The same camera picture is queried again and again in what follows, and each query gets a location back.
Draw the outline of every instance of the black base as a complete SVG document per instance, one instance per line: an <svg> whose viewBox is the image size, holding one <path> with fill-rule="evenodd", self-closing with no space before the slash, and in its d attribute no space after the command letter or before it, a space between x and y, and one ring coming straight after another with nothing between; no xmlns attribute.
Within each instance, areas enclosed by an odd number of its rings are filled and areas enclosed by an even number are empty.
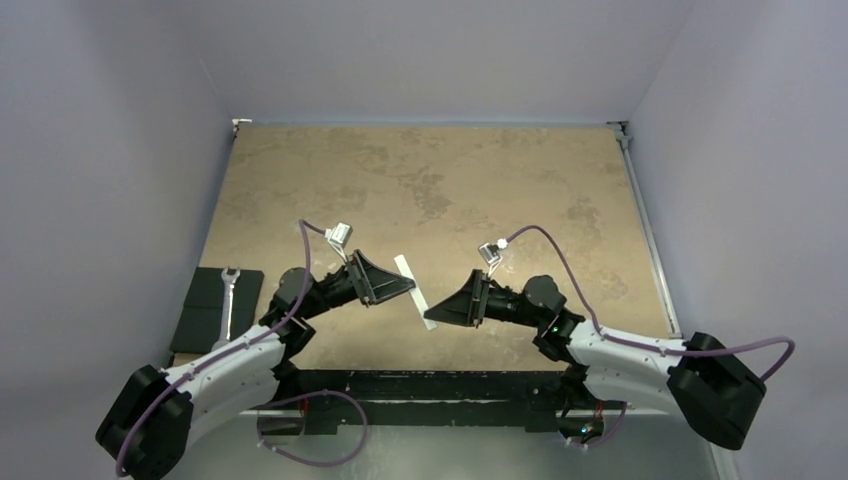
<svg viewBox="0 0 848 480"><path fill-rule="evenodd" d="M527 432L571 436L573 426L557 413L594 410L598 402L583 387L582 375L561 372L300 371L288 364L277 375L275 400L320 390L346 392L362 405L369 425L524 427ZM621 402L604 405L610 410L623 407ZM326 435L335 434L339 425L359 425L362 420L352 405L326 396L309 400L305 423L304 433Z"/></svg>

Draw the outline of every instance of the table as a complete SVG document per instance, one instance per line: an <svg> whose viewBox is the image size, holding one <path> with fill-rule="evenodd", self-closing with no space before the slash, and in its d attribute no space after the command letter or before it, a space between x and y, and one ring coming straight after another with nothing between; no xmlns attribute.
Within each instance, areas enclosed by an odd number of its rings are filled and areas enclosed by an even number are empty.
<svg viewBox="0 0 848 480"><path fill-rule="evenodd" d="M427 301L454 293L477 247L521 226L545 227L565 249L601 323L667 337L666 315L621 151L606 128L277 127L241 124L201 266L265 272L257 318L283 271L304 262L297 219L354 227L349 249L397 271L404 254ZM316 279L341 259L311 235ZM551 275L586 314L544 238L504 252L495 279L520 290ZM408 295L349 304L310 321L300 368L559 370L535 331L494 320L428 332Z"/></svg>

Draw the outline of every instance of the white wall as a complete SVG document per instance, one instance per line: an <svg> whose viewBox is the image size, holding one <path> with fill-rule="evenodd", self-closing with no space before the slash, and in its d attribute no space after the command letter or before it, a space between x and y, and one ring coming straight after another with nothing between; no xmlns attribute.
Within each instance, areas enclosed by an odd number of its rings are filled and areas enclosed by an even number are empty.
<svg viewBox="0 0 848 480"><path fill-rule="evenodd" d="M0 477L98 479L164 358L232 125L169 2L0 2Z"/></svg>
<svg viewBox="0 0 848 480"><path fill-rule="evenodd" d="M630 118L694 0L181 0L237 117Z"/></svg>
<svg viewBox="0 0 848 480"><path fill-rule="evenodd" d="M700 0L632 119L683 327L788 334L743 478L848 470L848 3ZM748 355L762 372L775 350Z"/></svg>

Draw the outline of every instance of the wrench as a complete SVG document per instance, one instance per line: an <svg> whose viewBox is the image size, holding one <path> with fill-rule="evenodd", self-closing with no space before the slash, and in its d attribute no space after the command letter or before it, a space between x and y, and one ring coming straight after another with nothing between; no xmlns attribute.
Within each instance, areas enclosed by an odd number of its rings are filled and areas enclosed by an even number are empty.
<svg viewBox="0 0 848 480"><path fill-rule="evenodd" d="M217 350L230 343L230 325L233 322L233 290L241 270L236 268L235 273L230 273L230 267L221 270L221 280L224 282L224 306L221 309L221 334L218 341L212 345L212 350Z"/></svg>

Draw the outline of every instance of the cable clip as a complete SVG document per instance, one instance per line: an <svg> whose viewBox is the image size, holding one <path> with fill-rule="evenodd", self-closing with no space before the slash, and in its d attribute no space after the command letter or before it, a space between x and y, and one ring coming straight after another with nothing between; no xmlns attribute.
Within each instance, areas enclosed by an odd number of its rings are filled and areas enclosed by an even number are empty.
<svg viewBox="0 0 848 480"><path fill-rule="evenodd" d="M345 262L347 262L347 255L344 253L344 247L347 246L351 235L353 235L353 227L342 222L324 231L324 238L327 239L327 243Z"/></svg>
<svg viewBox="0 0 848 480"><path fill-rule="evenodd" d="M190 365L191 365L191 368L188 369L185 373L189 382L194 381L194 376L195 376L195 373L197 372L197 368L194 366L194 364L192 363Z"/></svg>

